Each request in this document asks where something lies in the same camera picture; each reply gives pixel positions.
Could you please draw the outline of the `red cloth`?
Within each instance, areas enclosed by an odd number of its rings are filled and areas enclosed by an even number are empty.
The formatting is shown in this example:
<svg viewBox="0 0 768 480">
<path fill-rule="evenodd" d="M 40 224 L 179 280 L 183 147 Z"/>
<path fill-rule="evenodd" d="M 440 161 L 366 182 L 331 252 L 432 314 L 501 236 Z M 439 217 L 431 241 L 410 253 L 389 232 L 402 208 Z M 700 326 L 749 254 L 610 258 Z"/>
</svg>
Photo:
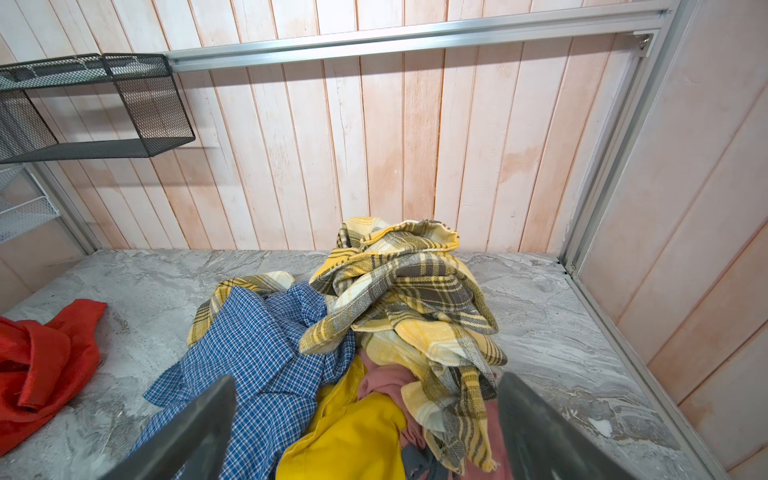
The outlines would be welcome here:
<svg viewBox="0 0 768 480">
<path fill-rule="evenodd" d="M 103 302 L 78 299 L 51 321 L 1 319 L 1 453 L 48 423 L 100 363 L 95 329 Z"/>
</svg>

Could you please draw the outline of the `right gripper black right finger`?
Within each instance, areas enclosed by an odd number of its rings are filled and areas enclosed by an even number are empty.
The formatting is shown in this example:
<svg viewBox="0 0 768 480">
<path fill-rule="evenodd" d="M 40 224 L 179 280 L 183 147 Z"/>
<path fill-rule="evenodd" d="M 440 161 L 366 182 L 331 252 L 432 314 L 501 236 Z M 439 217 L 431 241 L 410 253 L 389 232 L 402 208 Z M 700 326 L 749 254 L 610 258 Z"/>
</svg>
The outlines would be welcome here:
<svg viewBox="0 0 768 480">
<path fill-rule="evenodd" d="M 498 381 L 499 422 L 516 479 L 632 479 L 520 377 Z"/>
</svg>

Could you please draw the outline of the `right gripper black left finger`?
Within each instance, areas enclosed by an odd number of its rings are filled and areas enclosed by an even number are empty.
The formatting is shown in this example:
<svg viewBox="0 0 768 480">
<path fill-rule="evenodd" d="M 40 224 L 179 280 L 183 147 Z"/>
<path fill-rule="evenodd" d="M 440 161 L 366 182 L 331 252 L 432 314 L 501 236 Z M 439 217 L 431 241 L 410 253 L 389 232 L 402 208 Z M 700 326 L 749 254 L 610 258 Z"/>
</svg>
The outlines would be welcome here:
<svg viewBox="0 0 768 480">
<path fill-rule="evenodd" d="M 106 479 L 217 479 L 236 413 L 236 384 L 217 379 Z"/>
</svg>

